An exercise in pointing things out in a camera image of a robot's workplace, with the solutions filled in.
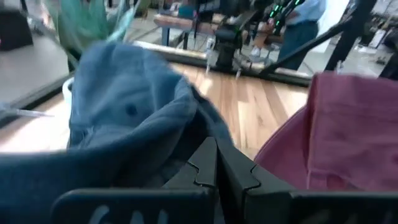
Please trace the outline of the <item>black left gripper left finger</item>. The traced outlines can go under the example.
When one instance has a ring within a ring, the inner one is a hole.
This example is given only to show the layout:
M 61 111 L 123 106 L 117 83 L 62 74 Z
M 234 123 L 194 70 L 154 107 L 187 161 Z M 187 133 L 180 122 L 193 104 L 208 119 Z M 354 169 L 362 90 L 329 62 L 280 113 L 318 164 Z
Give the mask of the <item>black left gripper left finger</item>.
M 206 138 L 179 172 L 160 188 L 76 189 L 53 205 L 53 224 L 214 222 L 217 143 Z

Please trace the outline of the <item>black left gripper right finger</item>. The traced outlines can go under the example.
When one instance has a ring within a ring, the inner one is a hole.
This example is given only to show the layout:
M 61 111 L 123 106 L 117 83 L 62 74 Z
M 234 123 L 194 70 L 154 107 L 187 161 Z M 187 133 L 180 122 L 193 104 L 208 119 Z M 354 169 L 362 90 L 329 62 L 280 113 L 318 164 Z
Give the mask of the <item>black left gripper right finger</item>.
M 397 192 L 298 190 L 217 140 L 226 223 L 397 224 Z

